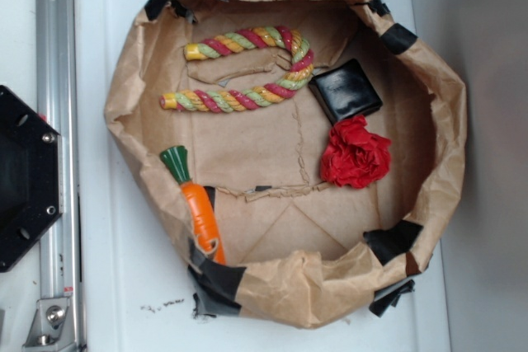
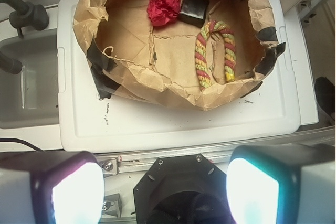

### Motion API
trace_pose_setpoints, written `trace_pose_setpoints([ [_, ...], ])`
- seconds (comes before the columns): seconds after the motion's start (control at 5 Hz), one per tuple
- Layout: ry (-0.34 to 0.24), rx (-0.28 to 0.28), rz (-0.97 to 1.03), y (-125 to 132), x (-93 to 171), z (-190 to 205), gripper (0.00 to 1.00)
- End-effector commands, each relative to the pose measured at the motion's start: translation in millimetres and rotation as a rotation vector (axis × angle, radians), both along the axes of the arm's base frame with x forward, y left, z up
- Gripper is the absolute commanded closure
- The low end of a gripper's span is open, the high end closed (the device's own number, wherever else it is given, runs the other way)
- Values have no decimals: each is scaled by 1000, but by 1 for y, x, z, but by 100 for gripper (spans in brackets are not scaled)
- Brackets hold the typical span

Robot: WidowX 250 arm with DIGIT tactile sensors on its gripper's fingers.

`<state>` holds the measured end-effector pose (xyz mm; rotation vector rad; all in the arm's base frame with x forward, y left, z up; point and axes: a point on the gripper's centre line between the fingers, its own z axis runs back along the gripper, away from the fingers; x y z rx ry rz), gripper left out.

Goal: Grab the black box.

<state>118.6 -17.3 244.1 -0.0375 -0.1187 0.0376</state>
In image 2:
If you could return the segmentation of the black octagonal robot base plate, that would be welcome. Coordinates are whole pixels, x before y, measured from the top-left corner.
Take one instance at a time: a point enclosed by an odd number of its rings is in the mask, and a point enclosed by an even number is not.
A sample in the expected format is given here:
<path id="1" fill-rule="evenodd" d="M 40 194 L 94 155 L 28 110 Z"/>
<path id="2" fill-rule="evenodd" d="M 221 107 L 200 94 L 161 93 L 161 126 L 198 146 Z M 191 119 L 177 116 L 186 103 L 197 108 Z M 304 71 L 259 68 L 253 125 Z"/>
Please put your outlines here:
<path id="1" fill-rule="evenodd" d="M 133 189 L 137 223 L 234 223 L 225 187 L 202 154 L 158 158 Z"/>

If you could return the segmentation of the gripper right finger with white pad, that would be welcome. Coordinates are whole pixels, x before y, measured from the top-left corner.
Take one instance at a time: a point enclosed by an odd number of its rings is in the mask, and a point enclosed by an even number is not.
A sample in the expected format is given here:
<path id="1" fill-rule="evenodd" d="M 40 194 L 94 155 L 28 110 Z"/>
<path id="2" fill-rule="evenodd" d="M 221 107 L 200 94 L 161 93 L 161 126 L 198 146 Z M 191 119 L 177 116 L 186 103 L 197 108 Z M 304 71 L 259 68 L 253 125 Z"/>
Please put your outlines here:
<path id="1" fill-rule="evenodd" d="M 241 145 L 226 192 L 237 223 L 335 223 L 335 147 Z"/>

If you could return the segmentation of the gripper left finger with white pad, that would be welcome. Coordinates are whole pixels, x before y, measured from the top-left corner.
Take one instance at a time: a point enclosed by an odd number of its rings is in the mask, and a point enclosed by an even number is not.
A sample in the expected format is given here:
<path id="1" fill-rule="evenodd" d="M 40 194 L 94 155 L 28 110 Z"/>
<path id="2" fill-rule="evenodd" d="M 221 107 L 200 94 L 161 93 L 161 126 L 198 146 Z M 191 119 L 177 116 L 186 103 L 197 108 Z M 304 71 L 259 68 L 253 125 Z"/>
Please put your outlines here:
<path id="1" fill-rule="evenodd" d="M 91 152 L 1 153 L 1 223 L 98 223 L 103 200 Z"/>

